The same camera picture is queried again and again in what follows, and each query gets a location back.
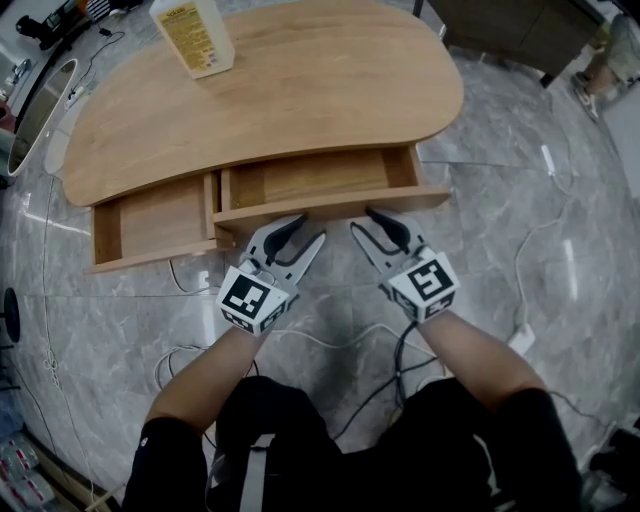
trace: marble floor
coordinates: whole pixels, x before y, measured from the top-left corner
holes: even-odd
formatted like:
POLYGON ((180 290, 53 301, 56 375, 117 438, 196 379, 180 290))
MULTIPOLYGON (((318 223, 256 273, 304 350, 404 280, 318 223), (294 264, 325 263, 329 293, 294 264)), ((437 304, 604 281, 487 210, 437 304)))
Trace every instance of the marble floor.
MULTIPOLYGON (((269 2, 218 0, 224 13, 264 3, 269 2)), ((405 10, 412 5, 393 3, 405 10)), ((159 39, 147 7, 103 23, 124 30, 126 37, 95 59, 90 89, 119 62, 159 39)), ((441 26, 428 4, 423 20, 434 30, 441 26)), ((69 56, 86 67, 103 42, 91 30, 69 56)), ((559 225, 536 233, 522 257, 537 336, 526 357, 551 389, 583 410, 615 420, 640 405, 640 217, 615 148, 573 96, 569 71, 543 90, 539 74, 529 68, 461 50, 452 55, 465 83, 463 111, 447 130, 418 145, 426 178, 449 186, 452 198, 413 215, 460 276, 454 309, 501 339, 511 334, 519 302, 515 251, 528 230, 555 218, 566 200, 548 175, 541 150, 546 145, 559 180, 571 186, 571 197, 559 225)), ((571 69, 579 69, 585 58, 571 69)), ((41 405, 58 453, 87 475, 63 396, 43 366, 50 337, 91 477, 113 488, 128 479, 156 393, 156 361, 177 344, 211 343, 215 298, 183 295, 167 263, 85 275, 90 214, 70 205, 59 177, 44 172, 43 151, 0 193, 0 284, 15 288, 23 329, 10 357, 41 405)), ((303 281, 302 300, 281 327, 333 344, 346 343, 379 322, 400 332, 406 318, 376 290, 376 275, 351 240, 348 221, 325 228, 329 243, 303 281)), ((233 258, 230 253, 177 259, 177 278, 187 289, 219 284, 233 258)), ((305 389, 329 430, 337 432, 391 375, 394 340, 377 329, 350 349, 329 350, 299 334, 274 333, 257 362, 262 374, 305 389)), ((191 357, 177 354, 175 367, 191 357)), ((407 350, 406 358, 410 364, 425 355, 407 350)), ((409 389, 428 372, 439 371, 434 366, 409 375, 409 389)), ((168 378, 166 369, 162 378, 168 378)), ((28 427, 50 445, 30 396, 20 391, 14 397, 28 427)), ((601 439, 602 428, 562 402, 558 408, 580 459, 601 439)), ((393 413, 389 389, 357 418, 341 447, 371 444, 393 413)))

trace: desk top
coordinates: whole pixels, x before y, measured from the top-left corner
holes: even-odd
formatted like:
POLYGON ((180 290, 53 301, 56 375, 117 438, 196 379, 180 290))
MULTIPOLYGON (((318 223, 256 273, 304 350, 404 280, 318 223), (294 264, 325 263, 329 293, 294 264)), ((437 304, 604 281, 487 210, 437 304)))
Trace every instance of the desk top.
POLYGON ((366 0, 306 0, 225 19, 233 69, 192 80, 161 41, 84 107, 64 189, 82 206, 187 174, 409 144, 458 115, 460 75, 424 23, 366 0))

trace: open drawer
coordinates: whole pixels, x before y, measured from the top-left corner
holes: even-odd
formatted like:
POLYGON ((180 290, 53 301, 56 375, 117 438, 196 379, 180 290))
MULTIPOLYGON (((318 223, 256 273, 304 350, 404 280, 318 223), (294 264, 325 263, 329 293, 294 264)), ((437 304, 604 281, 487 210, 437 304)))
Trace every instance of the open drawer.
POLYGON ((213 225, 218 185, 206 173, 94 206, 90 272, 232 248, 231 235, 213 225))
POLYGON ((366 206, 435 208, 450 197, 447 188, 424 184, 413 146, 245 164, 222 170, 220 183, 215 225, 246 234, 284 215, 332 220, 364 215, 366 206))
POLYGON ((358 217, 366 206, 434 208, 444 187, 422 183, 415 148, 363 149, 281 158, 189 176, 96 205, 93 267, 108 272, 234 247, 284 215, 358 217))

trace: forearm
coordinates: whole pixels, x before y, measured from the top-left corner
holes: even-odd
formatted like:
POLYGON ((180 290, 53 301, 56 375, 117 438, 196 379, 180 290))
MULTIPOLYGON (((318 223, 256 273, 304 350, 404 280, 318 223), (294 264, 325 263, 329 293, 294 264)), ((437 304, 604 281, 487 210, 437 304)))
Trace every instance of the forearm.
POLYGON ((145 421, 177 418, 205 432, 245 376, 264 338, 230 329, 160 392, 145 421))
POLYGON ((531 366, 509 346, 445 311, 418 326, 434 353, 488 409, 527 388, 545 389, 531 366))

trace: yellow label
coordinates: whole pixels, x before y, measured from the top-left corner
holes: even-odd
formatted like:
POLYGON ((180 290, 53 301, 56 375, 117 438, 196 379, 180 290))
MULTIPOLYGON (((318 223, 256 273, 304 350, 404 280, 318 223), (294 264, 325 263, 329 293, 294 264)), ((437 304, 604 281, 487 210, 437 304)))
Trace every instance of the yellow label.
POLYGON ((207 71, 218 62, 213 42, 193 2, 160 14, 158 21, 162 23, 190 70, 207 71))

